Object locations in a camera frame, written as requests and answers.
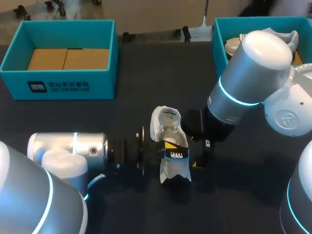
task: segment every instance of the circular logo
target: circular logo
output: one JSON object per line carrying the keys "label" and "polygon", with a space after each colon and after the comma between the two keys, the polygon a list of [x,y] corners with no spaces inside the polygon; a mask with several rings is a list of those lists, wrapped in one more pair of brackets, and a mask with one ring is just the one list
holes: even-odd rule
{"label": "circular logo", "polygon": [[275,114],[275,122],[286,130],[295,129],[299,124],[298,116],[288,110],[281,110]]}

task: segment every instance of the white sneaker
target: white sneaker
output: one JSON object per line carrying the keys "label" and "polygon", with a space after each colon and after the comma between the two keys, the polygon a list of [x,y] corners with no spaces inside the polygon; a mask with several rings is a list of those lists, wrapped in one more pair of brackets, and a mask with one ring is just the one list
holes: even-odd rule
{"label": "white sneaker", "polygon": [[186,135],[181,129],[181,114],[177,109],[167,106],[158,106],[153,111],[151,119],[151,139],[156,142],[164,141],[164,157],[160,164],[160,182],[163,183],[167,178],[181,175],[191,181],[189,167],[189,144]]}
{"label": "white sneaker", "polygon": [[[297,31],[292,31],[291,33],[277,33],[271,28],[266,28],[262,31],[271,33],[281,38],[288,45],[288,47],[292,51],[292,54],[295,54],[299,43],[299,35]],[[233,56],[233,54],[236,52],[236,49],[246,36],[247,34],[240,34],[239,38],[232,38],[226,41],[226,43],[224,44],[224,48],[228,56]]]}

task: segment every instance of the logo on box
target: logo on box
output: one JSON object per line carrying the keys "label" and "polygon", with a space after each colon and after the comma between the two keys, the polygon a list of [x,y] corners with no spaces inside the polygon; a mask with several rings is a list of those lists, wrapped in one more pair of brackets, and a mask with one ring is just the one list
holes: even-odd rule
{"label": "logo on box", "polygon": [[47,92],[47,89],[45,88],[43,81],[28,81],[27,83],[30,88],[30,91],[33,93],[46,93]]}

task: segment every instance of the dark fabric surface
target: dark fabric surface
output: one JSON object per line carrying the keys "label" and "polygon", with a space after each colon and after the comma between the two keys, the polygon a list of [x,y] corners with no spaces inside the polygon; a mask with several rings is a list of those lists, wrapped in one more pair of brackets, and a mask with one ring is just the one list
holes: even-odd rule
{"label": "dark fabric surface", "polygon": [[[6,48],[0,47],[0,60]],[[110,101],[13,101],[0,80],[0,140],[26,153],[35,132],[105,132],[131,137],[159,105],[182,114],[206,105],[216,75],[210,42],[120,47],[116,98]],[[216,160],[191,169],[191,184],[160,185],[159,166],[144,178],[134,166],[90,189],[90,234],[283,234],[279,205],[311,134],[290,138],[272,130],[262,106],[250,111]],[[200,143],[190,143],[191,158]]]}

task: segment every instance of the black shoe label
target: black shoe label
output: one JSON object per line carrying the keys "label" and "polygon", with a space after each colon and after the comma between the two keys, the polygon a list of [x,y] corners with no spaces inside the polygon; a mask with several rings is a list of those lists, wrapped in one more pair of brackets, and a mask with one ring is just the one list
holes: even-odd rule
{"label": "black shoe label", "polygon": [[187,160],[189,158],[189,148],[162,140],[158,143],[158,151],[163,152],[166,160]]}

